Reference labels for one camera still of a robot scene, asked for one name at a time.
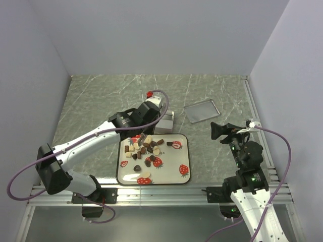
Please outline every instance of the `strawberry patterned tray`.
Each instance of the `strawberry patterned tray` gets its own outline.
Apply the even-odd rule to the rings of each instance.
[[[125,146],[133,146],[140,136],[120,142],[117,167],[117,181],[121,185],[166,185],[185,184],[191,178],[188,142],[182,134],[152,135],[152,140],[164,142],[157,147],[160,154],[152,157],[148,151],[141,159],[126,157]]]

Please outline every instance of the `gray surface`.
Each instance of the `gray surface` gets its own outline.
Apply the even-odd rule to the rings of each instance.
[[[307,241],[323,235],[323,1],[293,0],[251,73],[263,126],[284,135],[292,147],[287,175]],[[280,175],[287,163],[286,145],[267,135]]]
[[[29,0],[70,74],[249,75],[288,0]]]
[[[52,142],[69,79],[29,1],[0,1],[1,241],[15,240],[27,203],[10,199],[6,186]],[[13,193],[28,196],[36,178],[34,167],[22,173]]]
[[[229,146],[210,139],[210,122],[243,126],[251,117],[240,76],[74,76],[54,144],[68,142],[96,128],[117,111],[138,107],[145,100],[145,93],[156,88],[163,89],[169,96],[170,109],[175,112],[173,133],[181,133],[188,138],[191,182],[222,182],[224,178],[235,175],[236,165]],[[210,98],[222,115],[191,124],[183,107]],[[108,146],[76,165],[74,170],[97,178],[115,177],[117,155],[118,144]]]
[[[36,207],[26,242],[202,242],[217,229],[231,224],[221,218],[218,206],[118,207],[116,211],[112,222],[90,225],[82,221],[81,208]],[[275,206],[275,211],[286,237],[295,242],[286,206]],[[210,242],[249,240],[243,223],[215,235]]]

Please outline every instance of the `tray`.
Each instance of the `tray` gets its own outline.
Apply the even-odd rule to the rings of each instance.
[[[182,134],[158,134],[152,135],[152,140],[157,142],[164,139],[164,143],[159,145],[160,155],[157,156],[161,162],[151,162],[151,166],[145,165],[149,152],[142,155],[141,159],[127,158],[124,152],[125,145],[132,145],[140,136],[125,139],[120,142],[118,153],[118,166],[116,178],[121,185],[170,185],[185,184],[191,178],[190,160],[188,153],[188,142],[186,136]],[[167,142],[175,142],[173,146],[167,146]],[[141,171],[135,172],[134,167],[140,165]],[[145,172],[150,173],[150,177],[142,178]]]
[[[185,106],[184,111],[191,124],[221,115],[212,99]]]

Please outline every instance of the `gray wall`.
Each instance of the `gray wall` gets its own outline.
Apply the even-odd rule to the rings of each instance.
[[[288,183],[307,241],[322,241],[323,2],[290,0],[251,73],[262,124],[285,135],[293,158]],[[287,148],[267,135],[282,174]]]
[[[0,238],[16,237],[26,202],[11,200],[11,176],[34,161],[38,147],[51,142],[66,96],[69,75],[26,0],[0,1]],[[14,183],[29,195],[36,171]]]
[[[288,0],[30,0],[70,74],[249,75]]]

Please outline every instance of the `cable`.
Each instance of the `cable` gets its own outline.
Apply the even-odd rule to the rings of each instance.
[[[93,220],[91,220],[89,218],[84,218],[84,220],[86,220],[86,221],[88,221],[90,223],[101,224],[101,223],[108,223],[108,222],[112,221],[115,218],[116,211],[112,207],[110,207],[110,206],[108,206],[106,204],[103,204],[103,203],[97,203],[97,202],[91,201],[88,198],[86,198],[85,196],[83,196],[82,194],[77,193],[76,195],[79,196],[80,198],[82,198],[84,201],[87,201],[89,203],[93,203],[93,204],[99,205],[99,206],[104,207],[104,208],[108,208],[108,209],[110,209],[113,212],[112,217],[109,218],[108,220],[104,220],[104,221],[93,221]]]
[[[168,109],[168,106],[169,106],[169,100],[168,100],[168,96],[167,96],[167,94],[166,94],[164,91],[162,91],[162,90],[153,90],[152,92],[160,92],[160,93],[162,93],[162,94],[165,96],[165,99],[166,99],[166,107],[165,107],[164,111],[162,112],[162,114],[160,115],[160,117],[159,117],[159,118],[157,118],[155,121],[153,121],[153,122],[151,122],[151,123],[149,123],[149,124],[146,124],[146,125],[137,126],[137,127],[129,127],[129,128],[114,128],[114,129],[101,130],[101,131],[97,132],[97,134],[98,134],[98,135],[101,135],[101,134],[108,133],[108,132],[112,132],[112,131],[140,130],[140,129],[145,129],[145,128],[149,127],[149,126],[152,126],[152,125],[154,125],[154,124],[158,123],[158,122],[162,119],[162,117],[166,114],[166,112],[167,112],[167,109]],[[72,144],[72,145],[68,146],[65,150],[66,150],[66,151],[68,151],[68,150],[70,150],[70,149],[73,149],[75,146],[77,146],[77,145],[79,145],[79,144],[83,143],[84,141],[86,141],[86,140],[88,140],[88,139],[90,139],[90,138],[92,138],[92,137],[95,137],[95,134],[91,134],[91,135],[89,135],[89,136],[87,136],[87,137],[85,137],[85,138],[83,138],[83,139],[79,140],[78,142],[76,142],[76,143],[74,143],[74,144]],[[9,181],[9,183],[8,183],[8,185],[7,185],[7,194],[8,194],[8,196],[9,196],[11,199],[13,199],[13,200],[17,200],[17,201],[26,201],[26,200],[29,200],[29,199],[35,198],[35,197],[37,197],[38,195],[40,195],[40,194],[42,194],[43,192],[45,192],[45,191],[46,191],[46,189],[44,189],[44,190],[40,191],[39,193],[37,193],[37,194],[35,194],[35,195],[29,196],[29,197],[26,197],[26,198],[18,198],[18,197],[14,196],[14,195],[11,193],[11,185],[12,185],[12,183],[14,182],[14,180],[17,178],[17,176],[19,176],[21,173],[23,173],[23,172],[24,172],[25,170],[27,170],[28,168],[30,168],[30,167],[32,167],[32,166],[34,166],[34,165],[38,164],[38,163],[41,163],[41,162],[43,162],[43,161],[45,161],[45,160],[47,160],[47,159],[50,159],[50,158],[55,157],[55,156],[57,156],[57,155],[60,155],[60,154],[62,154],[62,153],[63,153],[63,150],[58,151],[58,152],[56,152],[56,153],[54,153],[54,154],[51,154],[51,155],[49,155],[49,156],[46,156],[46,157],[40,158],[39,160],[36,160],[36,161],[32,162],[31,164],[29,164],[29,165],[25,166],[25,167],[24,167],[24,168],[22,168],[21,170],[19,170],[19,171],[18,171],[18,172],[17,172],[17,173],[16,173],[16,174],[15,174],[15,175],[10,179],[10,181]]]
[[[239,222],[236,222],[236,223],[234,223],[234,224],[231,224],[231,225],[229,225],[229,226],[227,226],[227,227],[224,227],[224,228],[220,228],[220,229],[218,229],[217,231],[215,231],[213,234],[211,234],[206,240],[205,240],[205,242],[208,242],[214,235],[216,235],[217,233],[220,233],[221,231],[223,231],[223,230],[226,230],[226,229],[228,229],[228,228],[232,228],[232,227],[234,227],[234,226],[236,226],[236,225],[238,225],[238,224],[240,224],[240,223],[242,223],[243,222],[243,219],[241,219]]]
[[[272,196],[269,198],[268,203],[267,203],[267,205],[266,205],[266,207],[265,207],[265,209],[264,209],[264,211],[263,211],[263,213],[261,215],[261,218],[260,218],[260,221],[259,221],[259,225],[258,225],[255,233],[251,237],[250,242],[253,242],[253,240],[256,238],[257,234],[259,233],[260,227],[261,227],[261,225],[262,225],[262,223],[264,221],[264,217],[265,217],[266,212],[268,210],[268,207],[267,206],[268,205],[269,206],[272,205],[272,201],[273,201],[274,197],[277,195],[278,190],[282,187],[282,185],[283,185],[283,183],[285,181],[287,172],[289,170],[289,166],[290,166],[291,161],[292,161],[292,150],[291,150],[291,146],[290,146],[290,144],[288,143],[287,139],[284,136],[282,136],[282,135],[280,135],[280,134],[278,134],[278,133],[276,133],[274,131],[271,131],[271,130],[268,130],[268,129],[265,129],[265,128],[262,128],[262,127],[259,127],[259,126],[255,126],[255,128],[257,128],[259,130],[263,130],[263,131],[269,132],[269,133],[272,133],[274,135],[277,135],[277,136],[281,137],[285,141],[285,143],[287,145],[287,148],[288,148],[288,162],[287,162],[287,166],[286,166],[285,172],[283,174],[283,178],[282,178],[281,182],[278,184],[278,186],[277,186],[276,190],[274,191],[274,193],[272,194]]]

